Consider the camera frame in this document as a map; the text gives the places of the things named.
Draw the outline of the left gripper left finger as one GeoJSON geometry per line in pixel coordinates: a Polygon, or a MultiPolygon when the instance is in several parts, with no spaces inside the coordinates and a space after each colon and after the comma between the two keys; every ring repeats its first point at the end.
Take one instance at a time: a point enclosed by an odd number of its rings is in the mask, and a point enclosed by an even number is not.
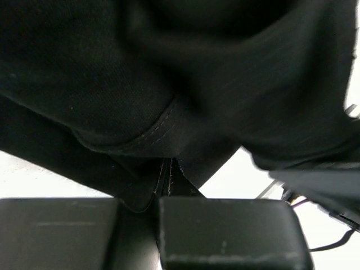
{"type": "Polygon", "coordinates": [[[1,269],[104,269],[114,199],[2,199],[1,269]]]}

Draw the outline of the black skirt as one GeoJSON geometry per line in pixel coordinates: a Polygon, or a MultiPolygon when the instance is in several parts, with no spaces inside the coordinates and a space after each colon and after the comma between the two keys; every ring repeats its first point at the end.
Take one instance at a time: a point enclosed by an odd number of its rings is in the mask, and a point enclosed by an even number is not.
{"type": "Polygon", "coordinates": [[[357,161],[356,1],[2,1],[1,150],[144,210],[240,147],[357,161]]]}

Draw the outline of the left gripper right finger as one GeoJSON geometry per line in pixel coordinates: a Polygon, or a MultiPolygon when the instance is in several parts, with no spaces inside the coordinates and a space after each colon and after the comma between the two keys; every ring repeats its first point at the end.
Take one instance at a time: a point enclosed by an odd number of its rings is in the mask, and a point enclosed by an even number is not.
{"type": "Polygon", "coordinates": [[[280,200],[165,197],[164,269],[313,269],[300,222],[280,200]]]}

